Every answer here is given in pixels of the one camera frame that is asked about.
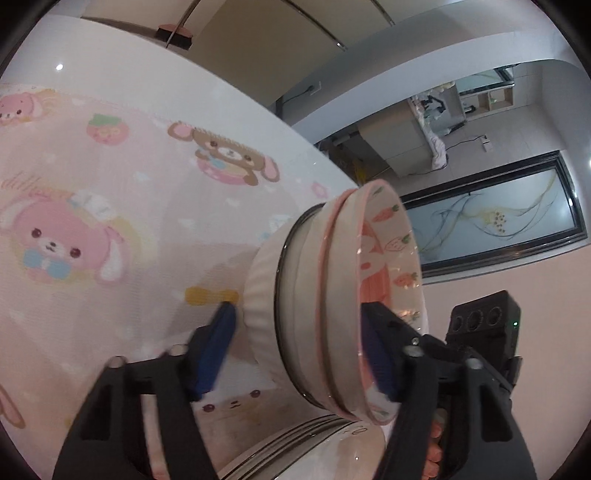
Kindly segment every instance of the ceramic bowl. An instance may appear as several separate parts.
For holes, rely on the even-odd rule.
[[[371,478],[385,448],[379,427],[334,415],[286,429],[219,472],[222,480]]]
[[[335,394],[329,388],[322,349],[325,332],[321,327],[320,307],[324,296],[324,264],[332,230],[345,200],[355,191],[347,190],[328,202],[310,222],[310,231],[295,269],[294,288],[285,291],[286,296],[291,294],[293,298],[290,317],[293,322],[286,325],[282,320],[295,347],[289,352],[290,357],[298,364],[308,391],[324,408],[351,420],[357,418],[335,400]]]
[[[383,180],[363,186],[345,201],[335,222],[326,271],[326,355],[347,411],[377,424],[389,423],[398,405],[374,385],[361,344],[361,303],[380,301],[419,326],[421,268],[410,222],[400,198]]]
[[[256,361],[278,385],[288,390],[297,390],[308,399],[310,396],[298,388],[290,365],[284,363],[281,356],[275,331],[275,320],[278,316],[278,302],[275,299],[281,282],[282,268],[279,265],[282,264],[285,252],[298,229],[308,222],[320,207],[312,207],[298,219],[283,224],[267,239],[251,264],[243,294],[243,318]]]

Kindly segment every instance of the white bowl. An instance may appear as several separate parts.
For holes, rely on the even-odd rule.
[[[322,349],[325,331],[320,312],[324,296],[324,266],[333,226],[345,200],[353,192],[355,189],[347,190],[327,203],[311,222],[295,271],[295,285],[291,291],[294,299],[293,323],[288,327],[295,346],[295,351],[291,351],[290,356],[298,363],[308,391],[327,410],[341,417],[357,420],[339,404],[335,392],[329,387],[329,373]]]
[[[334,415],[283,430],[247,450],[219,472],[222,480],[366,480],[385,448],[379,427]]]
[[[275,332],[275,290],[279,261],[287,248],[285,242],[294,226],[309,222],[310,215],[308,210],[298,219],[283,224],[261,246],[246,276],[243,294],[243,318],[256,361],[278,385],[298,393],[301,392],[293,384],[279,350]]]

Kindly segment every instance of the bowl rim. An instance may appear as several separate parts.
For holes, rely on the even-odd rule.
[[[338,412],[338,415],[343,418],[359,421],[360,419],[353,415],[346,407],[340,392],[334,388],[334,382],[332,381],[332,375],[330,372],[330,359],[328,351],[325,350],[324,346],[327,343],[327,332],[326,332],[326,317],[324,315],[324,296],[326,294],[326,277],[327,277],[327,260],[330,244],[332,243],[332,235],[335,230],[335,223],[339,217],[340,211],[343,205],[351,195],[358,192],[359,189],[345,190],[341,195],[335,198],[330,216],[327,219],[323,234],[322,242],[320,244],[320,250],[317,257],[317,287],[316,295],[314,297],[314,330],[316,331],[316,338],[318,339],[316,348],[316,358],[320,366],[320,377],[324,386],[324,389],[329,393],[329,398],[332,400],[331,408]]]
[[[299,228],[308,220],[314,218],[314,216],[322,209],[324,205],[325,203],[318,203],[308,208],[304,213],[300,215],[300,217],[292,225],[289,233],[287,234],[287,237],[285,238],[283,247],[281,247],[281,253],[279,254],[279,260],[277,261],[277,269],[275,271],[275,282],[273,288],[273,325],[275,329],[275,337],[277,339],[279,355],[281,357],[281,362],[283,363],[285,372],[287,373],[287,377],[289,377],[290,382],[303,398],[305,398],[310,404],[314,405],[315,407],[322,409],[325,409],[324,406],[320,404],[312,396],[312,394],[301,384],[300,380],[297,378],[296,373],[291,367],[291,364],[287,361],[287,349],[284,345],[281,328],[281,312],[279,298],[281,294],[281,277],[283,273],[283,267],[285,265],[285,259],[287,257],[287,249],[289,248],[291,241],[293,240]]]

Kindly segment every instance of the blue gripper pad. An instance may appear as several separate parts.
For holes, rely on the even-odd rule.
[[[186,354],[189,374],[185,386],[194,400],[200,400],[203,394],[213,389],[235,330],[236,307],[225,301],[220,304],[210,324],[193,333]]]

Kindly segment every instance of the cartoon bear print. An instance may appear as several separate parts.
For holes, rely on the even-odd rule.
[[[181,122],[172,124],[168,134],[177,140],[194,141],[199,168],[217,181],[256,186],[259,183],[257,174],[267,181],[279,181],[279,169],[272,158],[229,138]]]

